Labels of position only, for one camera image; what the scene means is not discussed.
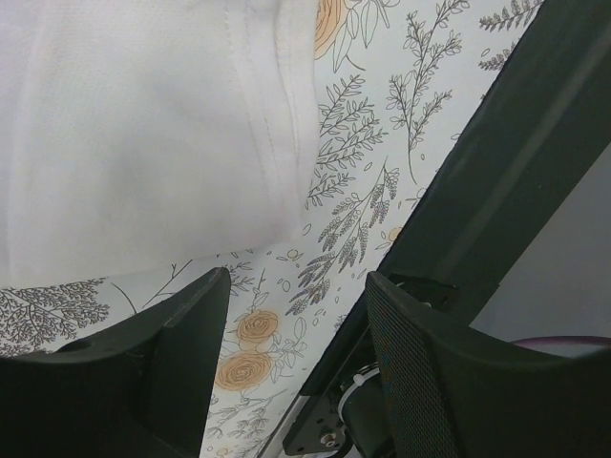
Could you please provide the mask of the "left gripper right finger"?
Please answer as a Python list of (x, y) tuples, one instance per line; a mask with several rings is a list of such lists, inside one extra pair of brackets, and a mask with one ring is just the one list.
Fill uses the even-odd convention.
[(366, 280), (369, 329), (399, 457), (606, 457), (610, 353), (505, 343)]

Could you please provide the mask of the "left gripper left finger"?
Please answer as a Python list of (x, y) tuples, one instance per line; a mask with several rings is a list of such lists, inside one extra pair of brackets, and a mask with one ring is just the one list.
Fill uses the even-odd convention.
[(53, 353), (1, 362), (5, 457), (196, 457), (230, 299), (215, 268)]

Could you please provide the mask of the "white t shirt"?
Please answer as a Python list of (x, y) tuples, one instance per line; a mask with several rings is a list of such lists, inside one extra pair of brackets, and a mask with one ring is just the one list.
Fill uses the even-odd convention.
[(5, 1), (1, 283), (300, 236), (314, 1)]

